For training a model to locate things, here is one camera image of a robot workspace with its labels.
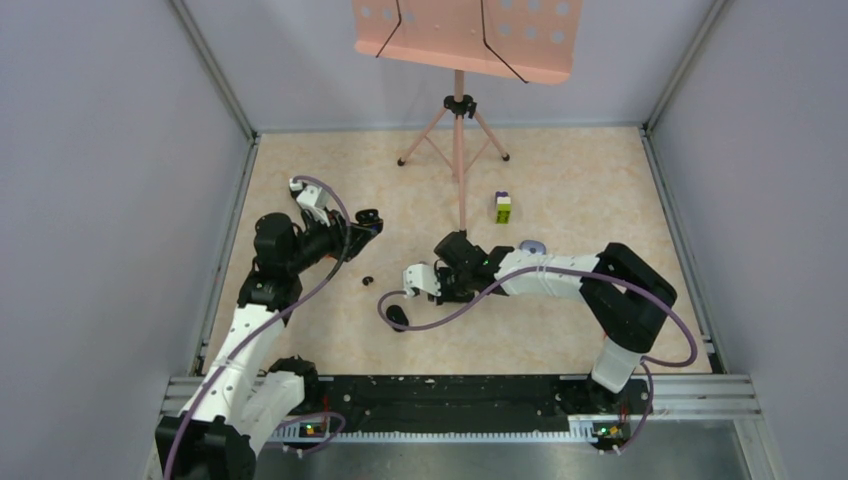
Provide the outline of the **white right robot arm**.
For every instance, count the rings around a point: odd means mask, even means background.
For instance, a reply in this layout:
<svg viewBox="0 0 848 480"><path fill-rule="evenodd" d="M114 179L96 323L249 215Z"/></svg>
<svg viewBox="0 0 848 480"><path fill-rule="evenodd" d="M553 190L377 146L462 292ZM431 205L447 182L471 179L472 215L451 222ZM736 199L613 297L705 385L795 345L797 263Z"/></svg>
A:
<svg viewBox="0 0 848 480"><path fill-rule="evenodd" d="M422 291L429 300L469 303L483 291L500 296L544 295L584 303L606 338L589 374L586 397L612 412L627 397L626 383L650 352L678 298L675 288L633 250L609 243L594 255L531 253L513 246L490 251L465 232L448 234L434 249L439 260Z"/></svg>

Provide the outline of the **grey blue oval case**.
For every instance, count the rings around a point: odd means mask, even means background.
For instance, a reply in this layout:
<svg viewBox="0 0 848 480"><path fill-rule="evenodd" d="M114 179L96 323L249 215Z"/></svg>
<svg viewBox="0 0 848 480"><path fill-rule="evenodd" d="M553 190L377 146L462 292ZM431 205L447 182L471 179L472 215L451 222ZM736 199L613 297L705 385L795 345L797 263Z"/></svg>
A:
<svg viewBox="0 0 848 480"><path fill-rule="evenodd" d="M547 251L545 244L536 240L524 240L518 248L523 252L538 255L544 255Z"/></svg>

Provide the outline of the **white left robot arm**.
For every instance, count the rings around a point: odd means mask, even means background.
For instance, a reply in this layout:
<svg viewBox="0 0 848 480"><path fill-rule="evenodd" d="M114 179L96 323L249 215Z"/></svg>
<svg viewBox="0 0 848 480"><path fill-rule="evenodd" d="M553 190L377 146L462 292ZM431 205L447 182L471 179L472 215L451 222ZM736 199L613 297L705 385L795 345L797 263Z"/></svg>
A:
<svg viewBox="0 0 848 480"><path fill-rule="evenodd" d="M314 366L299 358L260 373L295 309L328 284L305 292L300 275L325 258L352 260L383 230L376 209L349 218L320 204L300 205L302 225L285 213L255 224L255 256L239 290L230 331L200 386L175 415L161 418L155 443L166 479L250 479L259 453L294 410L319 404Z"/></svg>

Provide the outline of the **black earbud charging case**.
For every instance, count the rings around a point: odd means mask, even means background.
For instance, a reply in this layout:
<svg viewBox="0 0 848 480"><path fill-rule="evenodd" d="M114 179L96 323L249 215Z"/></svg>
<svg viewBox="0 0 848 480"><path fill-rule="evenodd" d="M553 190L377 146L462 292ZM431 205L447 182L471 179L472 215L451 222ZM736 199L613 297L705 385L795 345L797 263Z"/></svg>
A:
<svg viewBox="0 0 848 480"><path fill-rule="evenodd" d="M383 222L377 209L359 210L355 214L355 219L357 224L364 228L375 228Z"/></svg>

